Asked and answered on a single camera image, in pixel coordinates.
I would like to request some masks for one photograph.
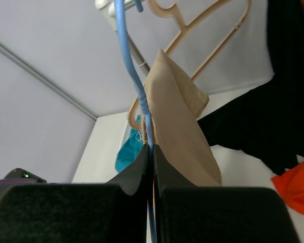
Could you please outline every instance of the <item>clothes rail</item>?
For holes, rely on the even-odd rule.
[[[127,10],[134,7],[135,2],[134,0],[125,0],[124,5],[125,5],[125,10]],[[105,19],[110,24],[111,28],[114,31],[117,31],[114,3],[113,2],[111,3],[109,0],[96,0],[95,6],[98,10],[101,11]],[[132,57],[134,58],[139,68],[142,70],[143,74],[147,76],[148,72],[150,71],[150,66],[148,65],[148,63],[146,62],[146,60],[144,59],[144,57],[136,47],[130,35],[128,35],[128,42],[129,42]]]

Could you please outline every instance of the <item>blue hanger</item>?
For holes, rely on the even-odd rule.
[[[136,4],[137,11],[142,12],[143,6],[140,0],[134,0]],[[125,67],[134,81],[134,87],[137,92],[138,101],[140,108],[145,117],[145,126],[147,134],[147,144],[148,144],[148,163],[147,169],[150,170],[153,175],[153,136],[152,136],[152,126],[151,126],[151,113],[148,108],[146,93],[143,84],[135,70],[133,60],[130,53],[130,48],[128,44],[127,28],[126,28],[126,18],[125,18],[125,5],[124,0],[115,0],[114,3],[116,11],[116,25],[118,32],[118,40],[121,47],[121,53],[124,60]],[[151,180],[148,186],[148,210],[150,216],[150,229],[151,229],[151,239],[153,243],[156,243],[156,225],[154,220],[154,205],[153,205],[153,181]]]

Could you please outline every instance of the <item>hanging clothes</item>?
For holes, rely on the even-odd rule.
[[[197,186],[218,186],[221,173],[196,118],[209,98],[162,50],[144,82],[154,143],[167,161]],[[143,140],[146,133],[142,131]]]
[[[274,77],[198,121],[210,146],[242,150],[274,173],[304,157],[304,14],[299,0],[268,2]]]
[[[292,209],[304,215],[304,162],[272,178],[279,195]]]
[[[138,123],[141,122],[141,116],[136,118]],[[141,148],[143,147],[143,142],[140,139],[140,134],[138,130],[131,129],[130,137],[123,144],[121,149],[118,151],[116,157],[115,168],[117,172],[121,172],[128,165],[130,165],[137,157]]]

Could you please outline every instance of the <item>beige plastic hanger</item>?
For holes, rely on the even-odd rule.
[[[165,9],[162,8],[157,0],[148,0],[149,7],[155,15],[161,18],[170,18],[173,17],[180,29],[179,34],[173,39],[173,41],[169,44],[169,46],[165,49],[165,53],[167,55],[171,55],[173,51],[178,47],[178,45],[183,41],[183,39],[189,35],[189,33],[197,27],[205,18],[214,13],[216,10],[230,2],[231,0],[218,0],[213,5],[208,7],[204,12],[202,12],[197,18],[195,18],[190,24],[186,25],[180,9],[177,4],[173,4],[171,7]],[[197,68],[197,70],[192,74],[191,79],[194,81],[206,68],[206,66],[212,61],[212,59],[216,56],[216,54],[225,46],[225,44],[230,40],[233,34],[240,28],[243,24],[245,18],[247,17],[251,6],[251,0],[247,0],[246,9],[236,23],[235,27],[233,27],[230,32],[223,38],[223,40],[215,47],[215,49],[211,52],[211,54],[205,59],[205,61]],[[128,122],[130,126],[136,130],[140,129],[140,124],[136,122],[136,113],[139,107],[138,99],[134,101],[132,107],[128,112]]]

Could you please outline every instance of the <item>white shelf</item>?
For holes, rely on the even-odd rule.
[[[213,112],[251,88],[210,95],[210,102],[201,117]],[[116,155],[126,136],[127,112],[100,117],[92,131],[73,183],[104,183],[117,174]],[[213,146],[212,152],[222,173],[223,186],[257,186],[275,189],[271,177],[274,174],[262,161],[242,151]],[[304,243],[304,216],[288,209]]]

